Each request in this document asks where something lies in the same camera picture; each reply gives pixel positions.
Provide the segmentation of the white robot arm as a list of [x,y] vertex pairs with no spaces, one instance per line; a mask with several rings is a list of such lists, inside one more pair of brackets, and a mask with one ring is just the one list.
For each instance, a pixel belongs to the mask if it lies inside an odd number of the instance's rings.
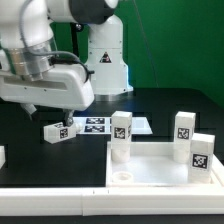
[[0,98],[73,113],[132,90],[119,0],[0,0]]

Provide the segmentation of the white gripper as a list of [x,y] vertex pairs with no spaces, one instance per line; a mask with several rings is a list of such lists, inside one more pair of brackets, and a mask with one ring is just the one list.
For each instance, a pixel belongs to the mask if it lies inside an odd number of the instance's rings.
[[68,109],[64,121],[70,127],[74,123],[73,110],[84,111],[94,101],[91,83],[85,78],[84,68],[77,64],[57,64],[40,81],[22,80],[1,71],[0,98],[22,103],[22,109],[29,116],[37,111],[34,105]]

